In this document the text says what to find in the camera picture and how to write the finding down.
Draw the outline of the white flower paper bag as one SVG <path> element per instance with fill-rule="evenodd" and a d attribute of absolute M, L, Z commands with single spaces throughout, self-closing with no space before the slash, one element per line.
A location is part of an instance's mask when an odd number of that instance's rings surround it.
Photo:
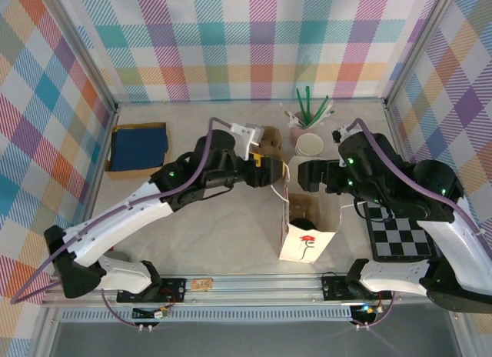
<path fill-rule="evenodd" d="M 308 161 L 307 157 L 295 156 L 288 163 L 290 176 L 285 179 L 281 214 L 281 250 L 279 259 L 289 262 L 314 263 L 335 237 L 341 226 L 341 197 L 319 192 L 305 192 L 298 184 L 298 166 Z M 289 222 L 289 195 L 309 195 L 317 200 L 316 230 L 304 231 Z"/>

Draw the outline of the pulp cup carrier stack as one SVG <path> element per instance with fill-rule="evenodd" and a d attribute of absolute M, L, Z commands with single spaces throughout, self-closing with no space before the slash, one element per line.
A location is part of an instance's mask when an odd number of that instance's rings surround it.
<path fill-rule="evenodd" d="M 281 150 L 281 146 L 282 137 L 280 131 L 273 126 L 265 126 L 259 146 L 260 154 L 285 162 L 286 158 Z"/>

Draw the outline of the pink straw holder cup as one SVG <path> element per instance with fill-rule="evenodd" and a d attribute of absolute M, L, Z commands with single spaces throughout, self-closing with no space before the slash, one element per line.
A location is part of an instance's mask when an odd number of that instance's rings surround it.
<path fill-rule="evenodd" d="M 314 133 L 312 128 L 300 128 L 297 126 L 292 126 L 289 128 L 290 140 L 294 144 L 301 135 Z"/>

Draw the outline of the black grey checkerboard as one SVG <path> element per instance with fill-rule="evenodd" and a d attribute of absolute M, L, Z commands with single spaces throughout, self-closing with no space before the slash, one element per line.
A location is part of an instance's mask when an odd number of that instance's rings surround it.
<path fill-rule="evenodd" d="M 437 257 L 433 240 L 415 221 L 389 219 L 386 209 L 373 202 L 362 207 L 374 261 L 419 262 Z"/>

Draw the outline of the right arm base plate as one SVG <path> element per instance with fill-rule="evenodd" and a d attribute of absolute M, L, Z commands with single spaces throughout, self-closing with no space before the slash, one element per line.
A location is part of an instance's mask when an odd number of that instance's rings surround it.
<path fill-rule="evenodd" d="M 321 278 L 324 301 L 353 300 L 355 296 L 348 289 L 344 276 L 324 276 Z"/>

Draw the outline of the aluminium frame rail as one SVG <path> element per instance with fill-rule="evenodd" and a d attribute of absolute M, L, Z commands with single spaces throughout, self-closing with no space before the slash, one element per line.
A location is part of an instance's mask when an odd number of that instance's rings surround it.
<path fill-rule="evenodd" d="M 185 278 L 184 301 L 176 307 L 184 306 L 284 306 L 284 305 L 362 305 L 378 300 L 347 299 L 342 296 L 335 300 L 324 300 L 319 274 L 263 274 L 263 275 L 164 275 L 169 278 Z M 194 279 L 211 279 L 211 290 L 194 290 Z M 393 305 L 435 305 L 422 295 L 395 292 Z M 92 291 L 77 299 L 67 299 L 60 286 L 46 292 L 42 302 L 44 307 L 74 308 L 102 307 L 100 291 Z"/>

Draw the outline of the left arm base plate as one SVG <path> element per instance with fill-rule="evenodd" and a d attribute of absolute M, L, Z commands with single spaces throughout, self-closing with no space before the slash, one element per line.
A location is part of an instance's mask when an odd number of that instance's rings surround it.
<path fill-rule="evenodd" d="M 181 303 L 185 300 L 186 279 L 185 278 L 162 278 L 161 287 L 158 291 L 161 302 Z"/>

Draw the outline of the aluminium frame post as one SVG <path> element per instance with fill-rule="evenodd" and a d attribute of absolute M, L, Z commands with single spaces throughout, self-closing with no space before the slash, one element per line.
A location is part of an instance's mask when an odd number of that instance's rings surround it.
<path fill-rule="evenodd" d="M 113 111 L 117 112 L 118 103 L 110 93 L 106 82 L 93 61 L 87 46 L 79 34 L 75 24 L 71 20 L 62 0 L 52 0 L 52 13 L 55 21 L 59 24 L 61 31 L 67 38 L 75 56 L 81 60 L 82 67 L 87 71 L 88 77 L 92 80 L 95 89 L 99 92 L 102 101 Z"/>
<path fill-rule="evenodd" d="M 404 46 L 383 91 L 382 97 L 388 111 L 404 90 L 453 0 L 421 1 L 416 2 L 415 11 L 409 17 L 410 23 L 404 30 Z"/>

